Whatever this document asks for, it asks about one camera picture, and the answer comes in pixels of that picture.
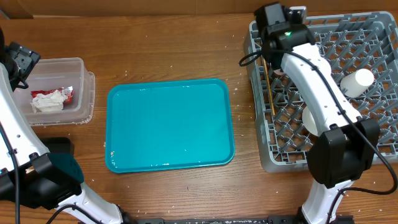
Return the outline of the white saucer bowl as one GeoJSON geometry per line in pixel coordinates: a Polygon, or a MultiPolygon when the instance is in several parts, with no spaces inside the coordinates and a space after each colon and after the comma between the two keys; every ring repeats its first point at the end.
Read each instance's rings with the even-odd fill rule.
{"type": "Polygon", "coordinates": [[[308,107],[305,107],[302,112],[302,123],[309,133],[314,136],[318,136],[315,120],[308,107]]]}

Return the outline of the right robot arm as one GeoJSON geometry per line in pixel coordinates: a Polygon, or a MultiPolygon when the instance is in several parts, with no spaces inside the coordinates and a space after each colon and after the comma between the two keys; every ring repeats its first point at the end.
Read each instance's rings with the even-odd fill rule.
{"type": "Polygon", "coordinates": [[[263,56],[298,88],[318,134],[307,152],[314,182],[296,220],[336,223],[343,193],[352,190],[354,181],[372,165],[380,127],[347,102],[306,25],[283,22],[266,26],[261,28],[261,39],[263,56]]]}

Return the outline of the wooden chopstick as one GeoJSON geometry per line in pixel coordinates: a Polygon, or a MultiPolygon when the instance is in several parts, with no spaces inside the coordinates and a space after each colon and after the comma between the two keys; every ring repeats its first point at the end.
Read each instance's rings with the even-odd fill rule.
{"type": "Polygon", "coordinates": [[[263,62],[263,66],[264,66],[264,72],[265,72],[266,85],[267,85],[267,91],[268,91],[268,97],[269,97],[269,104],[271,107],[271,113],[272,113],[272,116],[275,116],[271,84],[269,81],[269,73],[268,73],[269,70],[268,70],[267,62],[264,57],[262,58],[262,62],[263,62]]]}

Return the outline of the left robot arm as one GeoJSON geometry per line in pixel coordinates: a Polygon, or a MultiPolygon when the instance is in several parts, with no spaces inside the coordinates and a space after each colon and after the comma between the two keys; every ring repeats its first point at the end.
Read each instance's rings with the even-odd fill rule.
{"type": "Polygon", "coordinates": [[[51,139],[53,152],[37,137],[14,99],[14,90],[26,89],[27,77],[40,55],[15,42],[1,44],[1,200],[20,207],[55,210],[48,220],[66,212],[82,223],[132,223],[119,205],[90,189],[70,153],[68,138],[51,139]]]}

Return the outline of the white tissue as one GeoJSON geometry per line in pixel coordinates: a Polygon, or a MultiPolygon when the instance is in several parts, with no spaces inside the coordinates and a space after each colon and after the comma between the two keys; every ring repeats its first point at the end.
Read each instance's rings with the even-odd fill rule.
{"type": "Polygon", "coordinates": [[[49,93],[42,91],[32,91],[31,106],[33,112],[54,112],[61,111],[68,96],[63,91],[54,90],[49,93]]]}

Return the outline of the white cup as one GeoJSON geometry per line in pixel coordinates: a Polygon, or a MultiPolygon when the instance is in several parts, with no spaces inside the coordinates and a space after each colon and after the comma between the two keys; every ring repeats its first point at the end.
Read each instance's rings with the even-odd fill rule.
{"type": "Polygon", "coordinates": [[[364,93],[373,82],[372,71],[362,68],[344,77],[340,82],[340,88],[346,96],[356,98],[364,93]]]}

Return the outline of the red snack wrapper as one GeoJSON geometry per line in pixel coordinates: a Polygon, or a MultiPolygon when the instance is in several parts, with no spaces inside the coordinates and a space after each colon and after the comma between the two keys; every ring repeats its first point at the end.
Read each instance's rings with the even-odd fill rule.
{"type": "Polygon", "coordinates": [[[74,90],[73,90],[72,86],[61,87],[61,88],[53,89],[53,90],[34,90],[34,91],[31,91],[30,94],[33,98],[35,98],[38,94],[48,95],[55,91],[59,91],[61,94],[66,96],[66,99],[63,101],[64,105],[68,105],[73,101],[74,90]]]}

